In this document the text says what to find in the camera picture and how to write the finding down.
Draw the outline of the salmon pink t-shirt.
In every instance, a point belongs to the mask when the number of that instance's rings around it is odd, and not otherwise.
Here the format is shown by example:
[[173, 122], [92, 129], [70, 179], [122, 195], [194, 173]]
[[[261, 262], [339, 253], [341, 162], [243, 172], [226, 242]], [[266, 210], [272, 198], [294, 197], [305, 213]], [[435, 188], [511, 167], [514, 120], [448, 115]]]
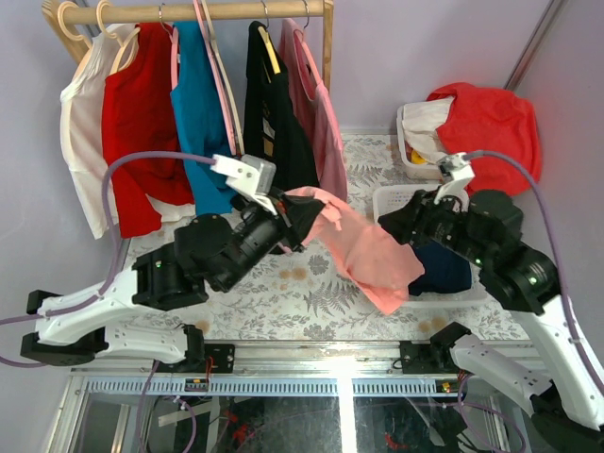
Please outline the salmon pink t-shirt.
[[409, 285], [425, 273], [409, 245], [398, 243], [380, 225], [327, 191], [307, 186], [286, 194], [324, 204], [302, 244], [320, 242], [339, 274], [353, 281], [378, 310], [390, 315], [409, 299]]

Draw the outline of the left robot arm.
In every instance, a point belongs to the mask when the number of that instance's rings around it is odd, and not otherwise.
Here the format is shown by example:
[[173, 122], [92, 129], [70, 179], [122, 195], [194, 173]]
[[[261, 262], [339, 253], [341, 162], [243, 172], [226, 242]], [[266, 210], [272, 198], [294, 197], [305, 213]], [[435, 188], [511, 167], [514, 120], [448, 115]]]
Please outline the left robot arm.
[[27, 311], [37, 320], [22, 339], [21, 356], [51, 366], [112, 356], [157, 361], [167, 373], [205, 370], [201, 329], [128, 327], [126, 321], [203, 304], [208, 290], [229, 292], [279, 245], [300, 250], [324, 202], [285, 193], [272, 202], [274, 212], [248, 204], [236, 226], [219, 214], [198, 216], [109, 283], [67, 295], [31, 292]]

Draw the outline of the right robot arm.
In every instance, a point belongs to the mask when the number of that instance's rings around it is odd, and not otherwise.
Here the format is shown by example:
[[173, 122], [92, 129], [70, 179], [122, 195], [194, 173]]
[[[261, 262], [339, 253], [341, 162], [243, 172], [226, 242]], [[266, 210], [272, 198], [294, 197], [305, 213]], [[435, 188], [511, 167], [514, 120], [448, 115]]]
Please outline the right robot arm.
[[455, 324], [442, 332], [455, 365], [488, 381], [515, 402], [537, 426], [601, 442], [603, 370], [580, 328], [562, 284], [562, 268], [521, 240], [523, 213], [501, 191], [471, 196], [457, 210], [441, 189], [418, 190], [379, 224], [399, 243], [434, 241], [479, 269], [478, 278], [528, 334], [547, 377], [478, 345]]

